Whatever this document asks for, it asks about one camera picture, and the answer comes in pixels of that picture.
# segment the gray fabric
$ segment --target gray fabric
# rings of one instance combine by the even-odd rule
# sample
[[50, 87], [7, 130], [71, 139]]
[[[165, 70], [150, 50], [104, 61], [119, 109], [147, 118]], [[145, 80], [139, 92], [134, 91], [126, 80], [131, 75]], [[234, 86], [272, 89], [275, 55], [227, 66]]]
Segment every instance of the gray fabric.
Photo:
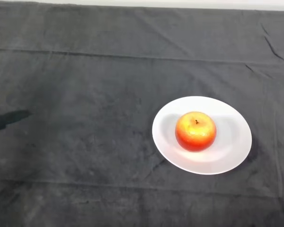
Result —
[[[152, 120], [183, 96], [246, 118], [243, 164], [163, 158]], [[0, 227], [284, 227], [284, 12], [0, 3], [0, 119], [18, 110]]]

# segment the wrinkle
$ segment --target wrinkle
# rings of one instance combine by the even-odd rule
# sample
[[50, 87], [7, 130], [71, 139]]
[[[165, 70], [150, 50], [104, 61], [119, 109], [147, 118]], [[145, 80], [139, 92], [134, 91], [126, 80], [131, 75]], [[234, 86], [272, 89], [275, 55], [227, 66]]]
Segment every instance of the wrinkle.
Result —
[[273, 62], [251, 62], [251, 61], [230, 61], [230, 60], [207, 60], [207, 59], [189, 59], [189, 58], [172, 58], [172, 57], [153, 57], [153, 56], [137, 56], [126, 54], [111, 54], [111, 53], [86, 53], [86, 52], [71, 52], [71, 51], [52, 51], [52, 50], [33, 50], [33, 49], [18, 49], [18, 48], [0, 48], [0, 52], [9, 53], [28, 53], [28, 54], [45, 54], [50, 59], [52, 55], [63, 56], [82, 56], [82, 57], [106, 57], [106, 58], [121, 58], [121, 59], [141, 59], [141, 60], [158, 60], [158, 61], [196, 61], [220, 64], [254, 64], [264, 66], [280, 66], [283, 63]]
[[279, 54], [277, 53], [275, 47], [273, 46], [272, 41], [270, 40], [270, 35], [269, 35], [269, 33], [267, 32], [267, 30], [265, 29], [264, 25], [263, 25], [262, 23], [260, 23], [260, 25], [261, 25], [261, 28], [262, 28], [262, 30], [263, 30], [263, 32], [264, 32], [264, 38], [265, 38], [265, 40], [266, 40], [266, 42], [267, 42], [267, 44], [268, 44], [268, 46], [269, 46], [271, 52], [274, 54], [274, 56], [276, 56], [276, 57], [278, 57], [279, 59], [281, 59], [281, 60], [284, 61], [284, 58], [283, 58], [281, 55], [279, 55]]

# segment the white plate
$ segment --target white plate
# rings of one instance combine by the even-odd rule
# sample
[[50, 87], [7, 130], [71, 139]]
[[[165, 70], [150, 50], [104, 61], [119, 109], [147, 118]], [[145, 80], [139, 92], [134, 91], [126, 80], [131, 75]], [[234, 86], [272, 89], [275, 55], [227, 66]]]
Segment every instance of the white plate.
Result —
[[[177, 142], [178, 119], [191, 111], [210, 116], [217, 135], [214, 143], [201, 152], [189, 152]], [[232, 170], [247, 157], [251, 148], [251, 131], [243, 116], [230, 105], [208, 97], [190, 96], [166, 104], [152, 125], [153, 140], [161, 154], [186, 171], [213, 175]]]

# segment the apple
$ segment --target apple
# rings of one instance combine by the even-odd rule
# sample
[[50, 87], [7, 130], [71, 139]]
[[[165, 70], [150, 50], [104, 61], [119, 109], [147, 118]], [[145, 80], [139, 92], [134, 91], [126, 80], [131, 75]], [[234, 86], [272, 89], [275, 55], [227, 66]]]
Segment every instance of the apple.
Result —
[[175, 132], [181, 147], [194, 152], [212, 145], [216, 133], [213, 120], [202, 112], [189, 112], [180, 117]]

